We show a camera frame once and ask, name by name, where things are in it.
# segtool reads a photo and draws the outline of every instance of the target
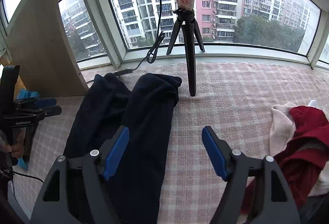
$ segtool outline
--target pant leg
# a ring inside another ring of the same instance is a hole
[[[122,223],[157,223],[172,113],[181,83],[179,77],[146,74],[129,96],[121,124],[129,128],[130,141],[116,174],[107,182]]]
[[[112,138],[120,126],[130,93],[114,74],[96,75],[76,114],[64,155],[84,156]]]

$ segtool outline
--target pink plaid fabric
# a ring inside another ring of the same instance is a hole
[[[321,108],[329,108],[328,73],[246,63],[197,63],[196,71],[195,97],[189,94],[186,64],[146,66],[121,77],[129,89],[144,73],[179,76],[183,80],[172,118],[159,224],[208,224],[218,206],[226,183],[216,176],[202,144],[204,126],[211,125],[231,148],[240,149],[250,157],[263,158],[269,154],[274,104],[291,101],[307,105],[314,99]],[[82,71],[87,81],[96,73],[108,72],[112,72],[111,66]],[[38,127],[30,161],[34,169],[29,171],[30,175],[46,177],[56,156],[63,152],[70,131],[68,126],[72,125],[78,107],[75,104],[74,110],[68,113],[69,120],[64,120],[62,114],[58,125],[44,122]],[[40,152],[41,146],[47,150]],[[15,177],[15,188],[30,210],[40,188],[38,182],[32,181]]]

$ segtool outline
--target red garment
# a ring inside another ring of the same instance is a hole
[[[329,159],[329,122],[322,110],[297,106],[290,110],[295,121],[296,131],[293,139],[281,153],[274,156],[286,178],[297,208],[305,204],[307,195],[316,183],[321,170]],[[324,150],[303,148],[301,146],[312,140],[317,144],[327,145]],[[254,181],[246,188],[241,212],[247,214],[251,206]]]

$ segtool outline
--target cream knit garment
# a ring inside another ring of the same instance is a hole
[[[272,107],[273,123],[269,132],[269,153],[274,156],[282,152],[288,141],[293,137],[294,132],[296,131],[296,125],[291,117],[289,111],[291,108],[296,107],[297,105],[291,102],[286,103],[285,105],[274,105]],[[323,110],[327,119],[328,113]],[[310,194],[308,196],[317,196],[321,194],[326,194],[329,191],[329,162],[326,163],[324,169],[321,171],[317,182],[313,186]]]

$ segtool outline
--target human hand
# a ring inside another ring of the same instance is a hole
[[[0,137],[0,149],[2,152],[11,153],[12,157],[21,158],[24,154],[25,129],[21,129],[16,137],[16,144],[10,146]]]

